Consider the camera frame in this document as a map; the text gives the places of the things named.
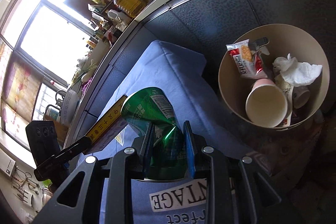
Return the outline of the yellow pink medicine box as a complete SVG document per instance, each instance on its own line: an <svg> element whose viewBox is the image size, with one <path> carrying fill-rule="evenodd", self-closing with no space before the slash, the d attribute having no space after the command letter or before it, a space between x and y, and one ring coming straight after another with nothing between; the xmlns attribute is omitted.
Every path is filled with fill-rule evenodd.
<svg viewBox="0 0 336 224"><path fill-rule="evenodd" d="M127 122L121 116L121 109L126 99L122 95L86 133L92 144L84 155L102 151L125 128Z"/></svg>

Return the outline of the crushed green can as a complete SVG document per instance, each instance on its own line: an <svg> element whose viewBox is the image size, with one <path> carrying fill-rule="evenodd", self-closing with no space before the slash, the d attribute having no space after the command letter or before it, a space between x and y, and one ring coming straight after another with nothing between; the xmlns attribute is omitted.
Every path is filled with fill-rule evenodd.
<svg viewBox="0 0 336 224"><path fill-rule="evenodd" d="M185 178L185 137L162 89L149 87L134 92L123 103L121 116L146 140L141 155L145 178L154 181Z"/></svg>

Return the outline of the white paper cup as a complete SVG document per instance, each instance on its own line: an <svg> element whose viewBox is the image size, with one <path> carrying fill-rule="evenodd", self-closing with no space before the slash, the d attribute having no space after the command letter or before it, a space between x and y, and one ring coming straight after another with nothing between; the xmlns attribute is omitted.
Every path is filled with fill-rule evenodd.
<svg viewBox="0 0 336 224"><path fill-rule="evenodd" d="M288 111L288 100L273 81L259 79L246 99L245 111L255 125L273 128L284 120Z"/></svg>

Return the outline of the red white snack wrapper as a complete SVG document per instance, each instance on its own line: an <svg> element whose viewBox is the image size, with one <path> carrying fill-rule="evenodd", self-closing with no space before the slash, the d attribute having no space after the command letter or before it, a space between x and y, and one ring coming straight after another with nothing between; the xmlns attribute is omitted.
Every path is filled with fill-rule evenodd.
<svg viewBox="0 0 336 224"><path fill-rule="evenodd" d="M227 51L236 64L240 76L245 79L265 79L267 74L259 51L252 51L249 39L227 45Z"/></svg>

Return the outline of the white tissue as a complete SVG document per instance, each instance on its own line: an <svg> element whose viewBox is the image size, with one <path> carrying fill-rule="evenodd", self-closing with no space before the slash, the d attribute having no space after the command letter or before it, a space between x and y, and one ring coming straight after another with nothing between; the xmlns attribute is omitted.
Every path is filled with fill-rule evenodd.
<svg viewBox="0 0 336 224"><path fill-rule="evenodd" d="M288 53L287 57L277 57L273 69L280 74L286 83L294 87L309 86L320 76L323 66L298 62L296 57Z"/></svg>

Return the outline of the blue printed tablecloth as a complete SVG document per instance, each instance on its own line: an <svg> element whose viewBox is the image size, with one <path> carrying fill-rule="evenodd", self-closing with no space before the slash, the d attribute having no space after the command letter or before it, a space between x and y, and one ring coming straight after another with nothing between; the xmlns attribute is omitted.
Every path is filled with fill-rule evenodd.
<svg viewBox="0 0 336 224"><path fill-rule="evenodd" d="M171 43L150 43L134 67L107 102L111 107L122 95L128 98L127 126L117 139L94 155L102 160L132 145L155 124L154 165L167 175L185 169L183 123L224 155L241 159L249 156L266 172L266 157L245 145L229 122L212 88L202 78L205 57ZM131 183L135 223L203 223L206 217L207 181L186 179L172 183Z"/></svg>

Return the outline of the white plastic jug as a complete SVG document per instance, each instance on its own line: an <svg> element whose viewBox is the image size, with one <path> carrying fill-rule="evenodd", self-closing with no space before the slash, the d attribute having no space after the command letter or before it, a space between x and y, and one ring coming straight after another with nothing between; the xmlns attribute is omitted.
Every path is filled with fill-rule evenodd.
<svg viewBox="0 0 336 224"><path fill-rule="evenodd" d="M106 12L108 17L113 20L119 20L125 24L129 24L131 22L131 17L126 15L124 12L118 12L116 10L110 9Z"/></svg>

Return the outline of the yellow cooking oil bottle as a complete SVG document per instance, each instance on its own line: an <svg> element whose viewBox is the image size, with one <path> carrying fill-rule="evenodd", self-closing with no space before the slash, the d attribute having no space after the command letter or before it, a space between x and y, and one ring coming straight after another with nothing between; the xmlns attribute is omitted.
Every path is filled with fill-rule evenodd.
<svg viewBox="0 0 336 224"><path fill-rule="evenodd" d="M146 7L143 0L113 0L114 4L125 12L129 17L136 18Z"/></svg>

